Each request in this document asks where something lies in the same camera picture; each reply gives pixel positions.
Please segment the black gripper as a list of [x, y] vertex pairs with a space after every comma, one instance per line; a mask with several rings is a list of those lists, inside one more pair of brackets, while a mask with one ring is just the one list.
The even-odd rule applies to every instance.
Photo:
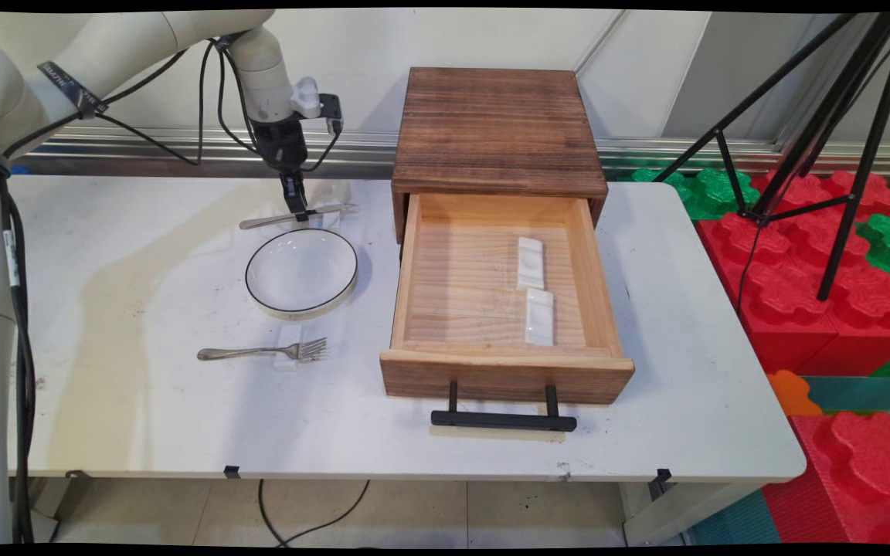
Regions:
[[307, 145], [301, 127], [301, 115], [290, 115], [276, 122], [251, 119], [253, 147], [270, 168], [281, 174], [283, 198], [287, 210], [297, 222], [310, 218], [301, 165], [307, 160]]

